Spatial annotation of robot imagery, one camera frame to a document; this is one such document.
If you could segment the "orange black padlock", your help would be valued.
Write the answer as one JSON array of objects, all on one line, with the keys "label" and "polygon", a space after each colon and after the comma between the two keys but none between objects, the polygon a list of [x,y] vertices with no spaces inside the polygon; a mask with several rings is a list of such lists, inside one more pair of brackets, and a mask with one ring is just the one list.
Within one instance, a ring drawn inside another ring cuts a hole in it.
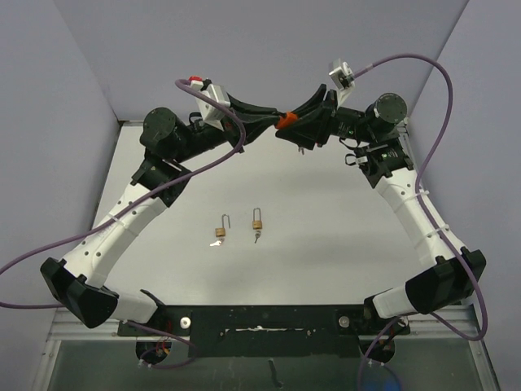
[{"label": "orange black padlock", "polygon": [[278,121],[274,125],[274,128],[276,130],[280,130],[283,128],[286,128],[292,124],[294,124],[296,121],[298,121],[300,118],[297,114],[294,112],[285,112],[278,116]]}]

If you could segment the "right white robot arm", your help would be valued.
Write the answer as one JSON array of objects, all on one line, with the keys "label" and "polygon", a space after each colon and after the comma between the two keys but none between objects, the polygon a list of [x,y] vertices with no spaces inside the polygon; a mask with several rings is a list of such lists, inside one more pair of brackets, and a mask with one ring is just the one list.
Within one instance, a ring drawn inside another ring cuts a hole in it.
[{"label": "right white robot arm", "polygon": [[362,322],[373,333],[389,327],[392,317],[430,314],[467,298],[474,291],[468,275],[479,278],[486,265],[482,252],[466,248],[416,183],[417,171],[397,130],[406,113],[406,102],[398,94],[383,94],[362,112],[340,107],[336,92],[320,86],[275,126],[277,138],[308,150],[325,145],[330,137],[354,141],[346,165],[358,167],[386,200],[418,254],[418,275],[366,299],[369,308]]}]

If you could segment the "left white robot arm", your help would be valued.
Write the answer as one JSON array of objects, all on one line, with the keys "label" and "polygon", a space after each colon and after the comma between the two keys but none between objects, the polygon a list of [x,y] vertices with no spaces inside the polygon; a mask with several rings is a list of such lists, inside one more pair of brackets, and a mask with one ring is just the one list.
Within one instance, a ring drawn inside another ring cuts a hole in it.
[{"label": "left white robot arm", "polygon": [[136,322],[146,334],[161,332],[166,315],[159,300],[149,292],[115,292],[106,287],[107,277],[139,234],[185,190],[194,174],[183,162],[224,143],[235,146],[241,138],[228,116],[215,125],[185,124],[168,108],[149,112],[139,139],[144,160],[115,206],[73,250],[42,264],[53,297],[88,328],[122,319]]}]

